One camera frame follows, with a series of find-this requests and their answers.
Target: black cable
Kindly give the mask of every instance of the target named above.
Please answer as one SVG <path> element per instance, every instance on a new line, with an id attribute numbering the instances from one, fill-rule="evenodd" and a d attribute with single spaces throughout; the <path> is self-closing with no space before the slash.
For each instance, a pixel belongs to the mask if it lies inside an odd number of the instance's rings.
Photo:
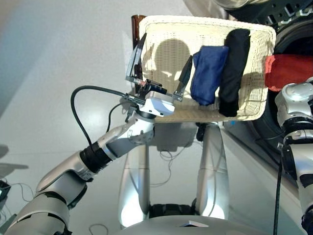
<path id="1" fill-rule="evenodd" d="M 108 227 L 105 226 L 104 224 L 91 224 L 91 225 L 89 226 L 89 228 L 88 228 L 88 230 L 89 230 L 89 232 L 90 232 L 91 235 L 93 235 L 93 232 L 91 231 L 91 228 L 94 227 L 94 226 L 101 226 L 101 227 L 103 227 L 103 228 L 106 230 L 107 235 L 109 234 L 109 229 L 108 229 Z"/>
<path id="2" fill-rule="evenodd" d="M 282 171 L 283 171 L 283 165 L 282 165 L 282 162 L 280 161 L 279 169 L 278 169 L 278 176 L 277 176 L 277 186 L 276 186 L 273 235 L 277 235 L 278 213 L 279 213 L 279 197 L 280 197 L 280 185 L 281 185 L 281 180 L 282 180 Z"/>
<path id="3" fill-rule="evenodd" d="M 75 96 L 81 90 L 96 90 L 96 91 L 101 91 L 101 92 L 107 92 L 107 93 L 119 95 L 119 96 L 121 96 L 123 98 L 126 98 L 126 95 L 124 93 L 122 93 L 122 92 L 118 92 L 118 91 L 115 91 L 115 90 L 107 89 L 107 88 L 104 88 L 104 87 L 97 87 L 97 86 L 81 86 L 81 87 L 76 88 L 73 91 L 73 93 L 72 93 L 72 95 L 70 97 L 70 106 L 72 108 L 72 112 L 73 112 L 73 115 L 75 117 L 75 120 L 77 121 L 80 129 L 83 131 L 83 133 L 84 133 L 84 135 L 85 135 L 85 137 L 86 137 L 86 139 L 88 141 L 88 144 L 91 145 L 92 143 L 91 143 L 90 137 L 89 137 L 88 133 L 86 132 L 84 126 L 82 125 L 80 119 L 78 118 L 77 113 L 76 113 L 76 109 L 75 109 L 75 102 L 74 102 L 75 101 Z"/>
<path id="4" fill-rule="evenodd" d="M 115 105 L 115 106 L 111 109 L 111 111 L 109 112 L 109 122 L 108 122 L 108 127 L 107 127 L 107 131 L 106 131 L 106 132 L 109 132 L 109 130 L 110 130 L 110 126 L 111 126 L 111 115 L 112 115 L 112 112 L 114 111 L 114 109 L 116 109 L 118 106 L 123 105 L 123 104 L 126 104 L 126 103 L 129 103 L 129 101 L 121 102 L 121 103 Z"/>
<path id="5" fill-rule="evenodd" d="M 274 140 L 280 136 L 282 136 L 284 133 L 280 133 L 279 135 L 277 136 L 273 136 L 273 137 L 269 137 L 269 138 L 258 138 L 256 139 L 255 141 L 271 141 L 271 140 Z"/>

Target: spring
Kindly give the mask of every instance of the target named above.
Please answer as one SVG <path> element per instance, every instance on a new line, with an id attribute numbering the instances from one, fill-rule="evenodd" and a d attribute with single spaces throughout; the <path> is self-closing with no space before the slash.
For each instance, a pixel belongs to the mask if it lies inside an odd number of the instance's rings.
<path id="1" fill-rule="evenodd" d="M 140 85 L 141 87 L 143 87 L 143 86 L 146 85 L 146 81 L 143 81 L 143 80 L 138 79 L 138 78 L 135 78 L 135 79 L 134 79 L 134 83 L 135 83 L 136 85 Z"/>

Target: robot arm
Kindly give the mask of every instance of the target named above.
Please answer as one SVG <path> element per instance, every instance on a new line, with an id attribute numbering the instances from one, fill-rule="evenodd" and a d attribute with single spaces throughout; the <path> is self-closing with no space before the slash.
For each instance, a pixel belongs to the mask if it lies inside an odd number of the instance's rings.
<path id="1" fill-rule="evenodd" d="M 309 78 L 300 84 L 288 84 L 277 95 L 278 123 L 284 131 L 282 163 L 297 182 L 303 211 L 302 227 L 313 229 L 313 84 Z"/>
<path id="2" fill-rule="evenodd" d="M 87 191 L 87 183 L 113 160 L 139 145 L 147 144 L 154 136 L 154 119 L 173 114 L 174 100 L 182 101 L 188 83 L 192 56 L 179 78 L 179 87 L 168 94 L 162 85 L 138 79 L 140 55 L 146 35 L 135 47 L 126 73 L 126 80 L 141 86 L 138 96 L 125 94 L 133 103 L 127 123 L 116 127 L 60 163 L 39 182 L 34 199 L 17 215 L 5 235 L 70 235 L 69 210 L 75 207 Z"/>
<path id="3" fill-rule="evenodd" d="M 87 190 L 87 182 L 111 161 L 154 135 L 154 118 L 135 114 L 83 151 L 60 163 L 39 182 L 34 199 L 11 224 L 6 235 L 69 235 L 69 210 Z"/>

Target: black towel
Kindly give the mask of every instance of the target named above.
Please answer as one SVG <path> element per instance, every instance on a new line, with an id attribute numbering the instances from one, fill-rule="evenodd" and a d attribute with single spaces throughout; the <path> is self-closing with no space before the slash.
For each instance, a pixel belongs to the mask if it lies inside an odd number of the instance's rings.
<path id="1" fill-rule="evenodd" d="M 220 114 L 226 117 L 235 117 L 239 109 L 238 91 L 250 49 L 249 34 L 248 29 L 235 29 L 225 40 L 225 46 L 229 51 L 221 76 L 219 100 Z"/>

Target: black cloth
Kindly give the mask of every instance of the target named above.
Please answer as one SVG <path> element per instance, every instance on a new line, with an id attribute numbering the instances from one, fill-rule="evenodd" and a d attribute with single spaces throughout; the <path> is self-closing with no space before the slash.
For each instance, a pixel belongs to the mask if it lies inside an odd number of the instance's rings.
<path id="1" fill-rule="evenodd" d="M 193 55 L 196 70 L 190 94 L 200 105 L 214 103 L 215 91 L 220 85 L 227 54 L 228 47 L 225 46 L 202 46 L 200 51 Z"/>
<path id="2" fill-rule="evenodd" d="M 249 34 L 248 29 L 235 29 L 225 40 L 229 52 L 221 76 L 219 100 L 220 114 L 226 117 L 235 117 L 239 109 L 238 91 L 250 50 Z"/>

